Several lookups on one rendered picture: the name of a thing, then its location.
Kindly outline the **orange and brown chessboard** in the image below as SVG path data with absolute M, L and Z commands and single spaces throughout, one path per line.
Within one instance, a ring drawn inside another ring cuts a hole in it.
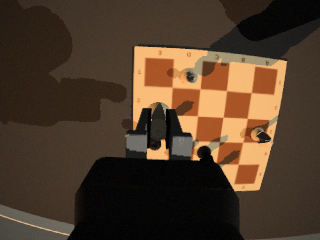
M 259 190 L 271 146 L 259 147 L 251 131 L 274 138 L 287 61 L 242 54 L 135 47 L 133 130 L 142 108 L 162 102 L 192 133 L 191 160 L 207 146 L 235 191 Z M 181 81 L 184 69 L 198 76 Z

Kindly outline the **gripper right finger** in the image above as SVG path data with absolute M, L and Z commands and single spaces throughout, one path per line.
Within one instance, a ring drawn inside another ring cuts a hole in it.
M 191 160 L 193 136 L 190 132 L 183 132 L 175 109 L 166 109 L 165 122 L 169 160 Z

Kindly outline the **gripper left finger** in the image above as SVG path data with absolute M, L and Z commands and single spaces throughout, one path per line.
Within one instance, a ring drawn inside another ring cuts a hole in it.
M 136 130 L 127 130 L 125 135 L 126 158 L 147 159 L 150 148 L 152 108 L 142 108 Z

